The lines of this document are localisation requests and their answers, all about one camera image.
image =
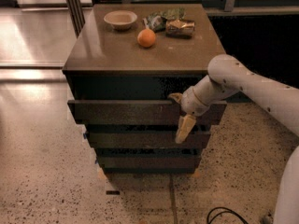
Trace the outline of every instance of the wooden tabletop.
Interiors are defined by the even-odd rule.
[[[195,21],[190,39],[173,38],[157,33],[156,43],[144,49],[137,43],[145,28],[142,19],[152,12],[184,7],[184,19]],[[104,22],[113,10],[131,10],[136,23],[118,32]],[[225,53],[204,9],[199,4],[95,5],[67,59],[66,75],[196,75],[206,73],[209,61]]]

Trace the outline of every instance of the black cable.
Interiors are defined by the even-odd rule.
[[[214,211],[216,211],[216,210],[218,210],[218,209],[223,209],[223,210],[225,210],[225,211],[221,211],[221,212],[219,212],[217,215],[215,215],[215,216],[210,220],[210,216],[211,216],[212,212],[214,212]],[[235,211],[233,211],[233,210],[231,210],[231,209],[229,209],[229,208],[221,207],[221,206],[213,208],[213,209],[208,213],[208,215],[207,215],[207,217],[206,217],[206,224],[211,224],[212,221],[213,221],[216,217],[218,217],[218,216],[220,216],[221,214],[224,214],[224,213],[229,213],[229,214],[235,215],[236,217],[238,217],[238,218],[243,222],[243,224],[249,224],[249,223],[248,223],[242,216],[240,216],[237,212],[235,212]]]

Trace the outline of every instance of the cable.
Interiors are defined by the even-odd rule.
[[[217,215],[215,215],[212,219],[210,219],[210,216],[211,216],[212,212],[214,212],[214,211],[216,211],[216,210],[218,210],[218,209],[223,209],[223,210],[225,210],[225,211],[221,211],[221,212],[219,212],[219,213],[218,213]],[[236,217],[238,217],[238,218],[243,222],[243,224],[249,224],[249,223],[248,223],[242,216],[240,216],[237,212],[235,212],[235,211],[233,211],[233,210],[231,210],[231,209],[229,209],[229,208],[221,207],[221,206],[213,208],[213,209],[208,213],[208,215],[207,215],[207,217],[206,217],[206,224],[211,224],[212,221],[215,220],[216,217],[218,217],[218,216],[220,216],[221,214],[224,214],[224,213],[233,214],[233,215],[235,215]]]

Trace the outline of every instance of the speckled floor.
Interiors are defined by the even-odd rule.
[[[229,103],[194,175],[105,176],[71,98],[60,70],[0,70],[0,223],[204,224],[217,206],[259,223],[299,144],[257,105]]]

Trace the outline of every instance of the orange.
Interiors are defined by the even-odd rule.
[[[156,34],[151,29],[143,29],[137,37],[140,46],[144,48],[151,47],[156,41]]]

